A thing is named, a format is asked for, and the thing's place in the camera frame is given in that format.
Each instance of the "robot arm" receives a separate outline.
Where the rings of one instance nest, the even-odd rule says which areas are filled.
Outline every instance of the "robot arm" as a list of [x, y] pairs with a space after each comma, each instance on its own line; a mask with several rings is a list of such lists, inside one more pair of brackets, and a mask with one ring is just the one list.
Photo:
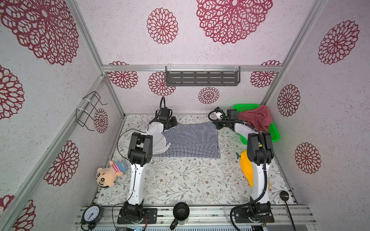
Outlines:
[[128, 158], [131, 163], [131, 183], [127, 201], [122, 207], [122, 215], [125, 220], [130, 220], [133, 223], [140, 222], [144, 214], [144, 175], [147, 164], [152, 159], [153, 136], [177, 125], [176, 117], [172, 116], [172, 110], [166, 108], [164, 97], [162, 100], [161, 108], [149, 123], [148, 130], [143, 133], [134, 132], [131, 135], [128, 149]]
[[[209, 117], [213, 112], [216, 113], [218, 120]], [[244, 121], [239, 120], [236, 109], [227, 110], [227, 114], [225, 114], [223, 110], [216, 108], [208, 114], [208, 118], [213, 121], [217, 129], [228, 127], [248, 140], [247, 156], [253, 169], [252, 195], [249, 203], [238, 205], [235, 210], [248, 206], [247, 212], [239, 210], [238, 213], [245, 215], [252, 222], [265, 221], [265, 219], [274, 222], [269, 196], [266, 192], [267, 174], [271, 160], [274, 157], [270, 133], [258, 131]]]

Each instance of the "red mandala decal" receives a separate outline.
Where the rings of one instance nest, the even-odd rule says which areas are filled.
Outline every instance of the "red mandala decal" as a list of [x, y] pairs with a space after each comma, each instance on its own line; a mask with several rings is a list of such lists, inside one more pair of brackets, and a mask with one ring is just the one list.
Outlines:
[[33, 205], [33, 200], [29, 200], [27, 207], [23, 209], [20, 217], [14, 223], [13, 231], [30, 231], [33, 227], [33, 222], [36, 218], [36, 206]]
[[272, 0], [196, 0], [199, 26], [214, 42], [236, 43], [255, 32]]
[[99, 108], [94, 115], [94, 126], [99, 133], [103, 133], [108, 128], [108, 116], [104, 109]]
[[153, 73], [148, 80], [149, 88], [157, 95], [170, 95], [175, 91], [175, 86], [166, 85], [166, 74], [161, 72]]
[[152, 11], [147, 20], [147, 28], [150, 37], [159, 44], [172, 42], [179, 30], [175, 16], [163, 8]]
[[[114, 61], [110, 65], [128, 65], [125, 62]], [[136, 71], [111, 71], [107, 72], [109, 79], [121, 88], [133, 88], [138, 83]]]
[[0, 215], [4, 212], [6, 207], [8, 207], [11, 200], [13, 200], [14, 196], [6, 195], [5, 197], [0, 199]]
[[0, 120], [17, 114], [24, 102], [24, 91], [18, 78], [0, 65]]
[[277, 108], [283, 116], [290, 116], [296, 112], [299, 105], [299, 90], [295, 85], [288, 84], [280, 91], [277, 98]]
[[208, 86], [199, 92], [198, 99], [204, 104], [211, 104], [216, 102], [219, 96], [220, 93], [216, 88]]
[[[263, 62], [261, 65], [280, 65], [281, 63], [276, 60], [269, 60]], [[270, 85], [272, 79], [275, 77], [276, 72], [274, 71], [254, 71], [250, 77], [250, 82], [253, 86], [262, 88]]]
[[305, 173], [315, 173], [321, 166], [319, 151], [310, 143], [301, 143], [294, 154], [297, 165]]
[[0, 0], [0, 15], [19, 44], [37, 58], [64, 65], [77, 55], [76, 24], [63, 0]]
[[319, 46], [319, 59], [333, 64], [349, 54], [359, 38], [359, 26], [354, 21], [343, 21], [329, 30]]
[[79, 155], [76, 145], [68, 140], [44, 176], [47, 184], [61, 186], [67, 183], [76, 172], [80, 161]]

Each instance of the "green basket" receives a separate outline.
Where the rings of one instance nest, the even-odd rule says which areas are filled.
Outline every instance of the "green basket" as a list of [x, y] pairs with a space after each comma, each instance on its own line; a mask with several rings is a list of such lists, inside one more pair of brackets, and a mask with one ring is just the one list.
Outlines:
[[[241, 104], [235, 104], [233, 109], [236, 109], [239, 112], [243, 111], [249, 111], [258, 108], [260, 105], [259, 104], [252, 104], [252, 103], [241, 103]], [[271, 139], [273, 142], [277, 142], [280, 139], [280, 134], [278, 132], [278, 129], [276, 128], [274, 122], [272, 122], [269, 126], [269, 133], [271, 134]], [[240, 135], [240, 139], [242, 140], [243, 144], [248, 144], [248, 140]]]

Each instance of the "cartoon plush doll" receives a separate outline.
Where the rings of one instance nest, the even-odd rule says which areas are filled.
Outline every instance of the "cartoon plush doll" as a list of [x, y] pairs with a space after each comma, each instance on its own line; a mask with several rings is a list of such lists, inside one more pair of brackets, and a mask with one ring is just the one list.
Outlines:
[[109, 161], [110, 167], [108, 168], [98, 168], [98, 173], [96, 174], [96, 182], [102, 188], [113, 187], [114, 182], [119, 176], [123, 176], [126, 172], [127, 164], [122, 159], [113, 162]]

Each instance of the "black mug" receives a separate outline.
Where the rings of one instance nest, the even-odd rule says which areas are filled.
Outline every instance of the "black mug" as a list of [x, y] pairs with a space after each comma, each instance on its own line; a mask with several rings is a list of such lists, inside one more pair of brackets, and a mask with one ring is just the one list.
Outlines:
[[184, 202], [179, 202], [174, 206], [174, 221], [169, 227], [171, 230], [174, 230], [177, 225], [184, 225], [189, 218], [189, 206]]

